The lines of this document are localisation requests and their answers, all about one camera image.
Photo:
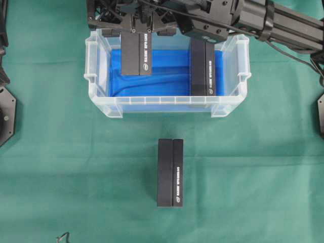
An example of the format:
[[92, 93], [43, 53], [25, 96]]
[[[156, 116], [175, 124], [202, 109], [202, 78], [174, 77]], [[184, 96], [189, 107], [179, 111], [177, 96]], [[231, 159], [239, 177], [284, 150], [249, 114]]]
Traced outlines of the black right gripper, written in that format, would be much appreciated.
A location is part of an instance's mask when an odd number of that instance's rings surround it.
[[100, 29], [105, 38], [122, 32], [190, 38], [209, 36], [227, 40], [232, 19], [232, 1], [87, 1], [90, 30]]

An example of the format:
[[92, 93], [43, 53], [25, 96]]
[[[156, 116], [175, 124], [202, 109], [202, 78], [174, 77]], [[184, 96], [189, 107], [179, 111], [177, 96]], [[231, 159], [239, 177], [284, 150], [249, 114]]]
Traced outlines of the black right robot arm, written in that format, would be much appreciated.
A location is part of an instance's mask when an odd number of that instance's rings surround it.
[[124, 32], [179, 31], [219, 43], [245, 34], [299, 53], [323, 50], [323, 21], [273, 1], [87, 1], [92, 29]]

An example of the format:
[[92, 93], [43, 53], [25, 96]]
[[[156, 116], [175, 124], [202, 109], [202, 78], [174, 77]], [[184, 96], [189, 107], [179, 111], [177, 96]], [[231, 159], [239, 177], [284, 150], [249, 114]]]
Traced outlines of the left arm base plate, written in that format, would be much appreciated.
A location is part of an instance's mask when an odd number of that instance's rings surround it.
[[1, 87], [1, 140], [3, 146], [15, 133], [16, 98], [5, 88]]

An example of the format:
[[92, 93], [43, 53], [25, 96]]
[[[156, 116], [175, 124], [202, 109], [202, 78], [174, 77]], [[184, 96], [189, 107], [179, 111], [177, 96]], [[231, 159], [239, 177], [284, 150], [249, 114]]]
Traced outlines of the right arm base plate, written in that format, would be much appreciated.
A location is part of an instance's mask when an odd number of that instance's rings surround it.
[[317, 100], [320, 135], [324, 137], [324, 94]]

